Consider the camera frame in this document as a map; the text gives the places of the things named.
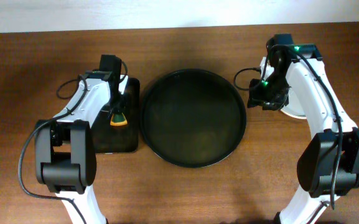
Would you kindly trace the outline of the white plate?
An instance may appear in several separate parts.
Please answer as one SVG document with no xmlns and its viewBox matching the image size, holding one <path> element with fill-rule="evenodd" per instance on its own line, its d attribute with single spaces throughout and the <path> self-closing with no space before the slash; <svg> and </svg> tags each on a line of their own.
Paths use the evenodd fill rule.
<svg viewBox="0 0 359 224">
<path fill-rule="evenodd" d="M 288 100 L 289 103 L 281 109 L 281 112 L 295 119 L 306 119 L 301 103 L 292 88 L 289 89 Z"/>
</svg>

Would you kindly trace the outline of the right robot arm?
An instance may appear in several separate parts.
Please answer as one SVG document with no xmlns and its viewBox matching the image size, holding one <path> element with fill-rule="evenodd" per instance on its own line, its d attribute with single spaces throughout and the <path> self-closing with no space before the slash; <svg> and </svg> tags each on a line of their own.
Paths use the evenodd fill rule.
<svg viewBox="0 0 359 224">
<path fill-rule="evenodd" d="M 299 186 L 274 223 L 315 223 L 336 200 L 359 188 L 359 128 L 328 81 L 314 44 L 295 44 L 291 34 L 266 42 L 261 77 L 249 84 L 249 108 L 281 110 L 293 93 L 310 129 L 311 141 L 297 162 Z"/>
</svg>

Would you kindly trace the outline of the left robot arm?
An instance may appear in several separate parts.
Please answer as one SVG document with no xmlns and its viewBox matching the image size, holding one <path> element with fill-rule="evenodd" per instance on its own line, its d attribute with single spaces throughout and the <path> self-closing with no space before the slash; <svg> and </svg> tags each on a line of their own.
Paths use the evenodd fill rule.
<svg viewBox="0 0 359 224">
<path fill-rule="evenodd" d="M 92 127 L 97 119 L 108 127 L 125 126 L 123 92 L 126 64 L 115 55 L 102 55 L 99 67 L 76 79 L 68 103 L 53 118 L 35 128 L 37 180 L 63 202 L 73 223 L 107 223 L 93 190 L 96 147 Z"/>
</svg>

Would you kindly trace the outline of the green and orange sponge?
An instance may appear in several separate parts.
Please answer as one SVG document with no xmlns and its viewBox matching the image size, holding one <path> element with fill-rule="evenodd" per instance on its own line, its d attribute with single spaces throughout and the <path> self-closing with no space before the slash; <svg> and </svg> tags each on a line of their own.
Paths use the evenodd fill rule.
<svg viewBox="0 0 359 224">
<path fill-rule="evenodd" d="M 124 113 L 113 113 L 110 119 L 111 126 L 125 126 L 128 124 L 128 121 L 124 115 Z"/>
</svg>

